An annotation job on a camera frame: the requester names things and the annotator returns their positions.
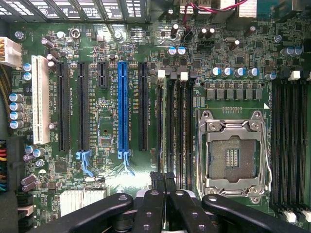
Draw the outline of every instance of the black capacitor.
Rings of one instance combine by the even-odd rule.
[[[251,34],[255,33],[256,28],[254,26],[249,27],[246,32],[244,32],[245,37],[249,37]]]
[[[207,33],[207,29],[206,28],[201,28],[199,34],[198,34],[198,38],[199,39],[203,39],[203,37],[206,35]]]
[[[171,38],[176,37],[176,34],[178,32],[178,28],[179,28],[179,26],[177,23],[173,24],[172,29],[171,29]]]
[[[205,38],[206,39],[210,39],[214,35],[214,33],[215,33],[215,29],[214,28],[208,29],[208,31],[207,31],[207,33],[205,35]]]

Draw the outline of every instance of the white power connector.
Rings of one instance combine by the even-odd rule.
[[[15,43],[8,37],[0,37],[0,64],[21,70],[21,52],[20,44]]]

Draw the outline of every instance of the expansion slot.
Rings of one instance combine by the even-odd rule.
[[[138,149],[148,149],[148,77],[147,63],[138,64],[138,112],[139,139]]]
[[[50,89],[48,60],[32,56],[34,144],[50,142]]]
[[[119,116],[119,140],[118,158],[126,158],[129,155],[128,148],[128,77],[127,63],[118,62],[118,116]]]
[[[77,94],[78,94],[78,150],[89,150],[89,100],[88,100],[88,66],[78,63]]]
[[[57,64],[57,113],[58,113],[58,149],[70,149],[69,132],[69,73],[64,62]]]
[[[108,89],[108,64],[106,62],[97,63],[98,87]]]

